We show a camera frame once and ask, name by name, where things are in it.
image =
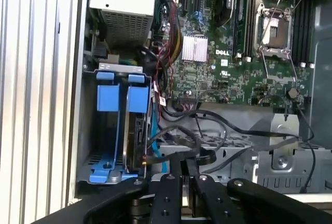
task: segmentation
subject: green circuit board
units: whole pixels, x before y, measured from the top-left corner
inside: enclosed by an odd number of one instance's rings
[[[255,11],[258,4],[266,7],[275,7],[278,0],[256,0]],[[193,17],[193,12],[182,12],[180,23],[182,34],[204,35],[208,39],[207,61],[184,61],[181,56],[173,64],[173,88],[169,98],[180,103],[190,104],[196,97],[207,89],[220,91],[228,98],[228,104],[256,105],[257,101],[265,95],[285,96],[287,90],[296,88],[299,91],[298,101],[303,102],[309,95],[312,69],[295,67],[297,80],[280,83],[267,79],[262,59],[252,54],[252,60],[235,59],[234,52],[242,52],[244,42],[241,36],[245,34],[247,9],[246,0],[237,0],[237,13],[233,14],[231,21],[221,27],[214,26],[215,0],[201,0],[202,19]],[[286,9],[294,6],[294,0],[281,0],[278,8]],[[234,29],[236,28],[237,43],[234,43]],[[273,57],[266,57],[269,74],[279,78],[294,77],[294,70],[290,61]],[[221,103],[220,95],[207,95],[205,102]],[[278,100],[266,100],[265,106],[282,107]]]

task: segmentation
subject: screw hole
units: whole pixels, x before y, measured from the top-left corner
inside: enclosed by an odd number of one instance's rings
[[[170,213],[169,213],[167,210],[163,210],[163,211],[161,212],[161,215],[162,215],[162,216],[169,216]]]

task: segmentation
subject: dell logo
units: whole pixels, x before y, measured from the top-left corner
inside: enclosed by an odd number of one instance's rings
[[[228,57],[230,56],[229,52],[225,51],[225,50],[218,50],[218,49],[216,49],[216,54],[226,55]]]

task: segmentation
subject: ridged metal panel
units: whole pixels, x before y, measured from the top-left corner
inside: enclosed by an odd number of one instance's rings
[[[1,224],[66,204],[77,2],[0,0]]]

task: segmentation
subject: screw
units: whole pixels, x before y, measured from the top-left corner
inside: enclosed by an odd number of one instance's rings
[[[201,180],[203,180],[203,181],[205,181],[205,180],[207,180],[207,176],[205,176],[205,175],[201,175],[201,176],[199,176],[199,179],[201,179]]]
[[[135,185],[140,185],[140,184],[142,184],[142,182],[139,181],[139,180],[137,180],[137,181],[134,182],[134,184],[135,184]]]
[[[243,186],[243,182],[241,182],[239,180],[234,181],[234,184],[239,186],[239,187]]]
[[[285,157],[279,157],[278,164],[281,168],[285,168],[287,166],[287,159]]]

